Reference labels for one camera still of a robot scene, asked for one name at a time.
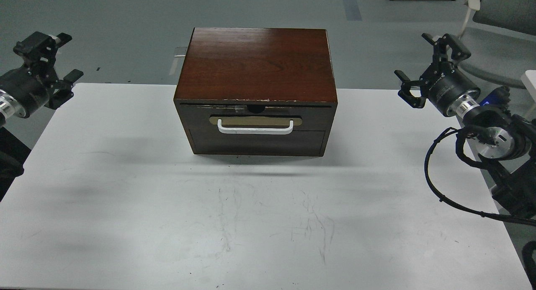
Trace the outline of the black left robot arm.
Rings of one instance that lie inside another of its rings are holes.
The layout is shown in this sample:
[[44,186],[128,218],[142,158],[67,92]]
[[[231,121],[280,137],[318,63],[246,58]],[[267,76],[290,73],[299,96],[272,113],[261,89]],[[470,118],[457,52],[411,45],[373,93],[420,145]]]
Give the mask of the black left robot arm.
[[55,70],[59,48],[71,40],[72,36],[65,33],[51,36],[36,31],[13,48],[13,52],[23,59],[23,64],[0,78],[1,197],[8,192],[15,178],[23,174],[23,164],[31,152],[6,129],[6,122],[12,117],[27,119],[42,107],[56,110],[73,97],[74,83],[83,72],[73,69],[60,79]]

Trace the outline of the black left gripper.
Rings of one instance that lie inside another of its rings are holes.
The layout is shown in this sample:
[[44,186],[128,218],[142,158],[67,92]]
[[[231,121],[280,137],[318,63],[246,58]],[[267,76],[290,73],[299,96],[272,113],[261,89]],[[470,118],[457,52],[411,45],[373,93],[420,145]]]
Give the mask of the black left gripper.
[[[74,97],[72,89],[84,73],[73,69],[60,80],[55,70],[59,48],[71,40],[72,36],[65,33],[51,36],[36,31],[15,44],[13,53],[23,59],[23,65],[1,76],[1,114],[4,118],[28,118],[44,105],[57,110]],[[55,80],[45,86],[35,77]]]

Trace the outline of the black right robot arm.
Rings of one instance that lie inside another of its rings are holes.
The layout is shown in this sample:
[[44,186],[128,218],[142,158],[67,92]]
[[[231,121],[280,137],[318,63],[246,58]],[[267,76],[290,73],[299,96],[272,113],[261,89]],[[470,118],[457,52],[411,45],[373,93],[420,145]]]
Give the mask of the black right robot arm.
[[[431,191],[449,206],[488,219],[535,226],[535,121],[509,110],[510,90],[499,86],[477,102],[480,89],[457,67],[471,52],[450,34],[433,37],[422,34],[433,46],[430,66],[418,80],[410,80],[402,71],[398,96],[409,106],[421,109],[430,101],[445,117],[456,116],[462,128],[447,128],[425,155],[425,179]],[[442,194],[429,177],[431,154],[442,139],[456,136],[457,158],[470,167],[487,171],[495,182],[492,198],[507,215],[487,213],[465,207]]]

